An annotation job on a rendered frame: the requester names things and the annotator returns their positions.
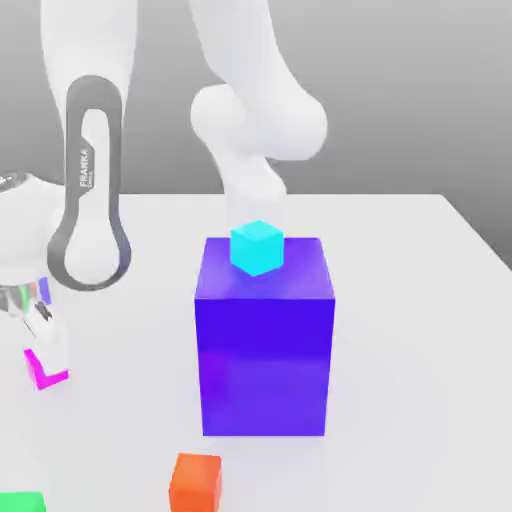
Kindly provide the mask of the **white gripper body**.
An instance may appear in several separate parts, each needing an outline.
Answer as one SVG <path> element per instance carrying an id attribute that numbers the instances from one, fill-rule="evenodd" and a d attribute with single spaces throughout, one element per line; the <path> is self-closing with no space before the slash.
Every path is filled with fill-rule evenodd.
<path id="1" fill-rule="evenodd" d="M 68 337 L 64 325 L 55 317 L 26 316 L 24 324 L 30 335 L 24 342 L 41 364 L 46 375 L 55 375 L 71 368 Z"/>

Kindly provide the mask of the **small magenta cube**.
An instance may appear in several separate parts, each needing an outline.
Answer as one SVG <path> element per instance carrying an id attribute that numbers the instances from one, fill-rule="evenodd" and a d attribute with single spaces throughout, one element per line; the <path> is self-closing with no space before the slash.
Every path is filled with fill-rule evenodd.
<path id="1" fill-rule="evenodd" d="M 54 374 L 46 374 L 43 365 L 31 349 L 24 350 L 24 357 L 29 373 L 39 390 L 46 389 L 69 378 L 68 369 Z"/>

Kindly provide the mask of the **small green cube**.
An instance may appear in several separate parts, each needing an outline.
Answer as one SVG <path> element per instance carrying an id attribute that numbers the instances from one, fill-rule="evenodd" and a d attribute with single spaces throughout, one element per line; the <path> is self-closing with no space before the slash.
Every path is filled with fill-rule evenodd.
<path id="1" fill-rule="evenodd" d="M 40 492 L 0 492 L 0 512 L 46 512 Z"/>

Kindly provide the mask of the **small orange cube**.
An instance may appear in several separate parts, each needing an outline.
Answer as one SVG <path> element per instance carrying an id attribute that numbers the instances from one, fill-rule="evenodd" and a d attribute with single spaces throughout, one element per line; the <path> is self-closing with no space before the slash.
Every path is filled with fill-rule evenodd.
<path id="1" fill-rule="evenodd" d="M 218 512 L 221 494 L 220 456 L 177 455 L 169 485 L 171 512 Z"/>

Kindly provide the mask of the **small cyan cube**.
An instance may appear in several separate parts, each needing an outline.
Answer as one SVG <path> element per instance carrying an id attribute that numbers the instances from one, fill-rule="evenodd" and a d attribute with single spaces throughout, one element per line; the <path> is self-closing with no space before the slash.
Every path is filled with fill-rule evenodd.
<path id="1" fill-rule="evenodd" d="M 276 227 L 254 221 L 230 231 L 230 262 L 252 277 L 284 263 L 284 234 Z"/>

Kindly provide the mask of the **large purple box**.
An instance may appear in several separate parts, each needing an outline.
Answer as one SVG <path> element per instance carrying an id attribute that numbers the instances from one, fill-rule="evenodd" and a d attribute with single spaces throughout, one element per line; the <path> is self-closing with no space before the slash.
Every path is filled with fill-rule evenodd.
<path id="1" fill-rule="evenodd" d="M 251 277 L 209 238 L 195 292 L 206 436 L 325 432 L 335 293 L 317 238 L 288 238 L 284 264 Z"/>

